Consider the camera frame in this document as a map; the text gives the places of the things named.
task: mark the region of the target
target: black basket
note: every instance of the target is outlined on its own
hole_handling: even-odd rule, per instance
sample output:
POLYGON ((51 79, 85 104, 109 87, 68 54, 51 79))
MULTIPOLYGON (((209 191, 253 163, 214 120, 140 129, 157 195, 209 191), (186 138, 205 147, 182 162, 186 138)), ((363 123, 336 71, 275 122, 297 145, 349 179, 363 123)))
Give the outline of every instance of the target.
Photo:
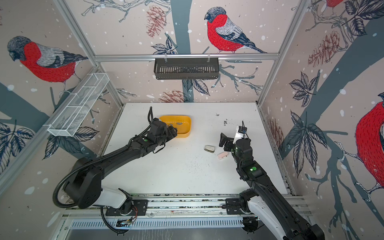
POLYGON ((156 79, 217 79, 218 58, 156 58, 156 79))

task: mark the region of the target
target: orange plastic container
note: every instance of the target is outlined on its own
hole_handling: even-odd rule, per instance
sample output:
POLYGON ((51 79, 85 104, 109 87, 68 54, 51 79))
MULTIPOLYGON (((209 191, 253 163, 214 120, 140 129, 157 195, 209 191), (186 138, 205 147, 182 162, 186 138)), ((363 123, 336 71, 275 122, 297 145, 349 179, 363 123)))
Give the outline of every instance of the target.
POLYGON ((191 131, 191 118, 188 116, 165 115, 159 117, 162 122, 177 128, 177 137, 188 137, 191 131))

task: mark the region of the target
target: white mesh basket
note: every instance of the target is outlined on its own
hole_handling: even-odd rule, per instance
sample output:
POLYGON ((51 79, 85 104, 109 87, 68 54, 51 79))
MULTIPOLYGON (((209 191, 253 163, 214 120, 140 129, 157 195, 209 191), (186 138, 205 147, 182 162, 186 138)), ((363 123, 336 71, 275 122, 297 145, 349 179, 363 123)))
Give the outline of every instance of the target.
POLYGON ((71 93, 75 96, 48 131, 54 136, 73 137, 108 82, 106 73, 90 74, 84 86, 77 93, 71 93))

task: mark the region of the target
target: white tabletop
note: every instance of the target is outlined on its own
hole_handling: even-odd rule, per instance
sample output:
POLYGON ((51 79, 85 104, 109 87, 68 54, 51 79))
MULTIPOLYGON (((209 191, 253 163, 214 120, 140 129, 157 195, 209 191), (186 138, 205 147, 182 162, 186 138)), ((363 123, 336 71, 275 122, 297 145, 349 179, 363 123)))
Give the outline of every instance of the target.
POLYGON ((106 154, 128 143, 147 126, 152 106, 155 118, 187 115, 192 119, 187 138, 174 138, 166 147, 133 160, 109 174, 104 186, 133 194, 238 194, 249 188, 239 179, 229 156, 218 160, 220 133, 234 137, 235 128, 248 128, 254 159, 265 169, 281 194, 287 194, 255 103, 127 103, 108 143, 106 154), (214 153, 204 150, 215 147, 214 153))

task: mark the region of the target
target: gray floor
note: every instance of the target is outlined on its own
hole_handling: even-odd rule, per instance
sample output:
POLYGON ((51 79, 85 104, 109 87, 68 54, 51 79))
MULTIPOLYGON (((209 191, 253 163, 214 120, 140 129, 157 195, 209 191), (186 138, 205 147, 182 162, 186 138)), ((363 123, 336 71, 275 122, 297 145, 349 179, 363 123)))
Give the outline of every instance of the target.
POLYGON ((255 234, 247 234, 242 228, 174 228, 156 230, 130 230, 125 236, 116 236, 109 229, 71 230, 67 240, 256 240, 276 238, 266 226, 259 228, 255 234))

